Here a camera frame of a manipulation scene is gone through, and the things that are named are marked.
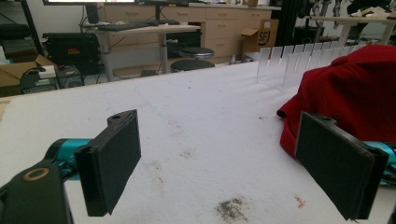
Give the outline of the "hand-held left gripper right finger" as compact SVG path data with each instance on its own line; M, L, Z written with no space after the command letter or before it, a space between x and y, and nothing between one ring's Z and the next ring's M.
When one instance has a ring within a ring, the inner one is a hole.
M303 112L294 152L346 220L369 217L389 176L389 144L361 141L326 116Z

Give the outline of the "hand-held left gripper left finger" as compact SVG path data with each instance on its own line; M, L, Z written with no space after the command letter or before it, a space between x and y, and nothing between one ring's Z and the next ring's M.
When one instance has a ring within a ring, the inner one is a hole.
M90 217L112 214L141 158L136 110L107 119L106 128L75 151Z

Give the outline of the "red cloth garment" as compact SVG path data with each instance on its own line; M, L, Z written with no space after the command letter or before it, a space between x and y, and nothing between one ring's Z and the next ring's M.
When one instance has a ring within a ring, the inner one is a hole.
M304 73L297 93L276 111L280 145L290 156L303 111L335 119L362 141L396 143L396 47L365 46Z

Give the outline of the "clear acrylic divider rack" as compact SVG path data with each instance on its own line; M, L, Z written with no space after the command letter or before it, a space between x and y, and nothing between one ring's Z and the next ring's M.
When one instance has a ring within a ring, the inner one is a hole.
M328 66L361 48L362 45L340 47L338 41L262 48L257 80L270 88L290 90L300 84L306 71Z

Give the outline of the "black equipment case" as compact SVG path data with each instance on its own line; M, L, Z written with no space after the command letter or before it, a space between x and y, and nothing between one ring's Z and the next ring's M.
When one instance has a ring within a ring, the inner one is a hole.
M82 75L99 72L99 41L92 33L43 34L49 59L57 65L74 65Z

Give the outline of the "open cardboard box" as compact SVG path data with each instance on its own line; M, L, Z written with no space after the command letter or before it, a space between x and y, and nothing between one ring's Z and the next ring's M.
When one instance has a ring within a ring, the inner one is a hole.
M55 65L55 63L38 54L31 58L29 62L0 64L0 98L19 95L21 93L20 81L22 75L29 69L41 65Z

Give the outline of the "black round stool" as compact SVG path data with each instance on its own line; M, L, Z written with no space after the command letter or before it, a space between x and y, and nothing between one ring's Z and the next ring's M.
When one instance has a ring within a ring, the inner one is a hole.
M195 59L211 58L215 55L212 49L200 48L200 47L188 47L181 49L179 55L182 57L189 57Z
M215 65L212 62L208 62L205 60L179 60L170 65L170 70L172 72L179 72L179 71L190 71L190 70L197 70L197 69L205 69L205 68L212 68Z

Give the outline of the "white table with legs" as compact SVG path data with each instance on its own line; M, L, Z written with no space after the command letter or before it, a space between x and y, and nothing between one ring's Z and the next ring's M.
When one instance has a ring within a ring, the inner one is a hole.
M349 31L353 26L359 23L382 23L386 26L382 36L379 40L380 45L387 45L392 34L393 28L396 25L396 19L387 18L364 18L364 17L321 17L321 16L306 16L307 19L313 21L336 21L342 25L342 31L339 36L339 47L343 47L349 35Z

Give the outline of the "light wooden desk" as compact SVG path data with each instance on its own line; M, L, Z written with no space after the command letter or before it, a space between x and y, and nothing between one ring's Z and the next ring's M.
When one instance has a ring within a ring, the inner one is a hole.
M99 26L95 30L99 44L101 59L105 67L106 79L108 82L114 80L113 71L121 68L137 66L143 63L161 62L162 74L169 71L167 57L167 34L186 33L200 30L194 25L159 25L136 28L123 31L105 31L105 26ZM131 37L156 35L158 36L158 47L153 49L126 49L113 52L109 46L110 37Z

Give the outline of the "black keyboard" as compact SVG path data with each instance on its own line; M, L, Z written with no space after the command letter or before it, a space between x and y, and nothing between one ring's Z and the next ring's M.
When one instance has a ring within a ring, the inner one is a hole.
M124 23L124 24L109 24L109 25L99 26L98 30L109 31L109 32L119 32L119 31L138 29L138 28L144 28L144 27L149 27L149 25L144 22L130 22L130 23Z

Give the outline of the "brown cardboard box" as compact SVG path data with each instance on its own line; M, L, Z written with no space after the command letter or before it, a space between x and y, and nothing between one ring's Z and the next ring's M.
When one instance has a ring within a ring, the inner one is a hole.
M261 20L258 28L244 28L240 32L243 37L242 53L273 47L276 44L278 23L279 20Z

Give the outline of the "computer monitor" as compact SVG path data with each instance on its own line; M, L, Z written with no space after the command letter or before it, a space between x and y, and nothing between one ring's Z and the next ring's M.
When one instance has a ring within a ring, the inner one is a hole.
M135 3L139 0L42 0L45 6L83 6L88 4L120 4Z

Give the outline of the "wooden drawer cabinet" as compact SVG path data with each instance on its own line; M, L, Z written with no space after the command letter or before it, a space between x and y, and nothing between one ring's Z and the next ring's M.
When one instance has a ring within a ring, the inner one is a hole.
M192 4L189 7L161 7L163 20L201 26L201 46L215 51L215 59L226 60L241 55L240 33L245 28L259 28L262 20L271 20L279 7ZM99 18L110 22L155 19L155 6L107 5L99 10Z

